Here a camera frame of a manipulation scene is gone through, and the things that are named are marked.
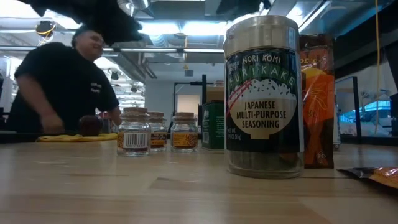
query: wooden table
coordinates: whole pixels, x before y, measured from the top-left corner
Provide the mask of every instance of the wooden table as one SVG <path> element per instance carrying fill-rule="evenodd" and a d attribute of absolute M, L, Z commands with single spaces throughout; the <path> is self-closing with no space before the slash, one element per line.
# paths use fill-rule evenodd
<path fill-rule="evenodd" d="M 262 180 L 229 174 L 224 155 L 116 156 L 116 143 L 0 149 L 0 223 L 398 223 L 398 198 L 335 170 Z M 398 166 L 398 148 L 344 145 L 336 167 Z"/>

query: yellow cloth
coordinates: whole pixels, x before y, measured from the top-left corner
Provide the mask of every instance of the yellow cloth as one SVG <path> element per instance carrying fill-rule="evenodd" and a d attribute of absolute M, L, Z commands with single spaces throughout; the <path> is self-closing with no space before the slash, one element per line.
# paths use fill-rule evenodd
<path fill-rule="evenodd" d="M 90 141 L 107 141 L 115 140 L 118 134 L 99 134 L 99 136 L 83 137 L 79 134 L 75 136 L 60 135 L 60 136 L 42 136 L 37 139 L 38 142 L 90 142 Z"/>

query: silver metal lid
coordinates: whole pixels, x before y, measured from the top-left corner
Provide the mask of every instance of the silver metal lid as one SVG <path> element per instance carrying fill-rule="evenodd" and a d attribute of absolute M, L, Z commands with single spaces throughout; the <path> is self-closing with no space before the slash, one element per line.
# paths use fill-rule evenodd
<path fill-rule="evenodd" d="M 255 16 L 238 22 L 226 32 L 224 55 L 258 47 L 280 47 L 299 51 L 299 27 L 284 16 Z"/>

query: person's arm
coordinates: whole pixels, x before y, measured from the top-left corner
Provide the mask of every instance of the person's arm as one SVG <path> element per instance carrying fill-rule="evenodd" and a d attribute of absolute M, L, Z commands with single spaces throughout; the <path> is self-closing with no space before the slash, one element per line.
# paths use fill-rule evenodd
<path fill-rule="evenodd" d="M 47 100 L 40 86 L 45 69 L 54 60 L 53 53 L 64 47 L 62 44 L 48 44 L 30 51 L 15 72 L 15 78 L 27 104 L 39 115 L 45 133 L 63 132 L 62 120 Z"/>
<path fill-rule="evenodd" d="M 119 126 L 122 123 L 122 120 L 120 119 L 121 112 L 118 106 L 112 110 L 108 110 L 107 112 L 109 113 L 114 124 Z"/>
<path fill-rule="evenodd" d="M 99 105 L 97 108 L 102 112 L 108 112 L 112 121 L 119 126 L 122 123 L 120 119 L 121 112 L 119 109 L 119 101 L 116 98 L 116 94 L 114 93 L 109 80 L 106 78 L 106 75 L 102 71 L 101 73 L 104 81 L 102 83 Z"/>
<path fill-rule="evenodd" d="M 42 87 L 34 77 L 29 74 L 19 76 L 17 83 L 22 97 L 40 117 L 55 114 L 54 109 L 45 97 Z"/>

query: orange wrapper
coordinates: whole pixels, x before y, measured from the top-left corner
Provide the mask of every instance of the orange wrapper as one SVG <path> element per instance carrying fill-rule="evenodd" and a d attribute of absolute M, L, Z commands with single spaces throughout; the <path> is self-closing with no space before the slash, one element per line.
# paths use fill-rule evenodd
<path fill-rule="evenodd" d="M 333 168 L 335 76 L 331 41 L 325 35 L 300 36 L 305 128 L 305 167 Z"/>
<path fill-rule="evenodd" d="M 398 189 L 398 167 L 357 167 L 352 169 L 340 169 L 349 172 L 359 178 L 371 179 L 380 184 Z"/>

